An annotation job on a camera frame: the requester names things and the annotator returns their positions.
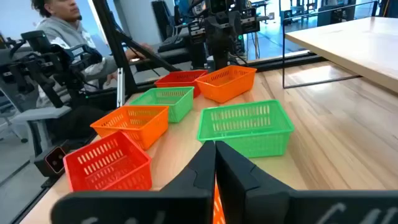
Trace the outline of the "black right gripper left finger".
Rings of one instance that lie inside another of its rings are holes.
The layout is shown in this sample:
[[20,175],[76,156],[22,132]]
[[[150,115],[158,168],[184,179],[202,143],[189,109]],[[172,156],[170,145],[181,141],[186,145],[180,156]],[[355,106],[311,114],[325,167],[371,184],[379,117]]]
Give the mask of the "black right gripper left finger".
[[52,223],[197,223],[213,221],[216,146],[205,142],[160,191],[68,194],[52,208]]

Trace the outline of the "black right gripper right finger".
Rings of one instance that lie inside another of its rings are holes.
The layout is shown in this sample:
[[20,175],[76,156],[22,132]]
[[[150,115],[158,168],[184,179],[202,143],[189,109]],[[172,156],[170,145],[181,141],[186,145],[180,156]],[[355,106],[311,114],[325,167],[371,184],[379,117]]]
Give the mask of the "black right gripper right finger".
[[397,223],[395,190],[295,190],[216,142],[227,223]]

